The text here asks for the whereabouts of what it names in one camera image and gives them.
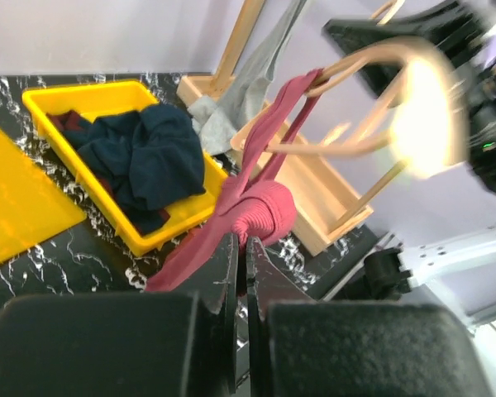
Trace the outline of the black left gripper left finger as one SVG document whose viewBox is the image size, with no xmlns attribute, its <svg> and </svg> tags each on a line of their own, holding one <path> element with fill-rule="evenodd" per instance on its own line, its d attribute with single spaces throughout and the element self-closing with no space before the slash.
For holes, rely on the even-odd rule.
<svg viewBox="0 0 496 397">
<path fill-rule="evenodd" d="M 228 396 L 239 243 L 169 293 L 30 295 L 0 311 L 0 396 Z"/>
</svg>

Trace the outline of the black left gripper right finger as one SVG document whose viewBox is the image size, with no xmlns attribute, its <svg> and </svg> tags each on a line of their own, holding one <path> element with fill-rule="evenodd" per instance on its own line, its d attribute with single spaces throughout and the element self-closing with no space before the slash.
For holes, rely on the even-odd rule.
<svg viewBox="0 0 496 397">
<path fill-rule="evenodd" d="M 400 304 L 400 250 L 365 258 L 366 300 L 316 302 L 246 244 L 250 392 L 254 396 L 489 396 L 465 326 L 448 310 Z"/>
</svg>

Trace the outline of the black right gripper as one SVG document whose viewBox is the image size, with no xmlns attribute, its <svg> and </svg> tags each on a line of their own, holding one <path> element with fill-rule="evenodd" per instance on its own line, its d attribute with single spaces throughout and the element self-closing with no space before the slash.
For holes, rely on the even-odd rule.
<svg viewBox="0 0 496 397">
<path fill-rule="evenodd" d="M 344 55 L 392 38 L 420 37 L 449 59 L 463 78 L 469 109 L 469 159 L 472 173 L 496 194 L 496 35 L 491 36 L 483 61 L 470 61 L 483 49 L 484 25 L 459 1 L 444 1 L 414 16 L 377 25 L 371 20 L 331 19 L 323 27 Z"/>
</svg>

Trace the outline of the wooden hanger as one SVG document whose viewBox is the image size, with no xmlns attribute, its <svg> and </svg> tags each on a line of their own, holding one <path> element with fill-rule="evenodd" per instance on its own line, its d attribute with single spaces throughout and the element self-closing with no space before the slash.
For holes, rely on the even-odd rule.
<svg viewBox="0 0 496 397">
<path fill-rule="evenodd" d="M 295 142 L 297 130 L 324 93 L 368 65 L 389 64 L 397 65 L 399 72 L 347 138 L 342 134 L 348 126 L 341 124 L 319 143 Z M 455 72 L 429 41 L 410 36 L 387 39 L 320 70 L 263 152 L 351 158 L 389 147 L 397 166 L 420 178 L 467 160 L 468 113 L 455 91 Z M 233 150 L 244 153 L 246 137 L 266 108 L 230 140 Z"/>
</svg>

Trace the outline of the maroon tank top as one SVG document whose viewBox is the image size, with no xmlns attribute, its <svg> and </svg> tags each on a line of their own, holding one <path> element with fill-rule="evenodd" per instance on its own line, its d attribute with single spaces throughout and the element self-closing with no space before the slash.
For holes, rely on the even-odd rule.
<svg viewBox="0 0 496 397">
<path fill-rule="evenodd" d="M 177 288 L 211 258 L 221 239 L 230 232 L 237 236 L 239 248 L 243 249 L 249 237 L 274 244 L 291 231 L 297 217 L 293 195 L 275 180 L 286 155 L 273 154 L 257 176 L 251 174 L 270 140 L 321 73 L 314 69 L 282 86 L 274 102 L 250 129 L 241 171 L 223 182 L 212 216 L 171 252 L 163 268 L 148 279 L 147 292 Z"/>
</svg>

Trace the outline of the navy blue tank top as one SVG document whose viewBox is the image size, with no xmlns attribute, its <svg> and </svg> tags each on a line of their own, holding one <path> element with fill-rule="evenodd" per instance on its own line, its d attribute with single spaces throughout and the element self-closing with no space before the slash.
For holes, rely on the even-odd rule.
<svg viewBox="0 0 496 397">
<path fill-rule="evenodd" d="M 168 222 L 168 206 L 205 192 L 203 150 L 177 107 L 158 103 L 92 122 L 75 110 L 48 118 L 141 235 Z"/>
</svg>

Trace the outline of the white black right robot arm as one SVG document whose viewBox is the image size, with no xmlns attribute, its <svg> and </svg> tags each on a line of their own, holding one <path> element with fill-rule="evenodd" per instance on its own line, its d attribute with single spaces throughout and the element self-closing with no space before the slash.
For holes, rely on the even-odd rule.
<svg viewBox="0 0 496 397">
<path fill-rule="evenodd" d="M 472 60 L 485 46 L 496 41 L 476 8 L 462 1 L 441 1 L 411 16 L 399 17 L 381 25 L 374 19 L 333 17 L 324 32 L 346 55 L 368 45 L 403 36 L 420 37 L 432 43 L 451 62 L 458 75 L 469 121 L 468 163 L 481 186 L 496 196 L 496 55 L 489 64 L 478 66 Z M 398 262 L 409 286 L 496 261 L 496 224 L 436 245 L 408 248 L 398 253 Z"/>
</svg>

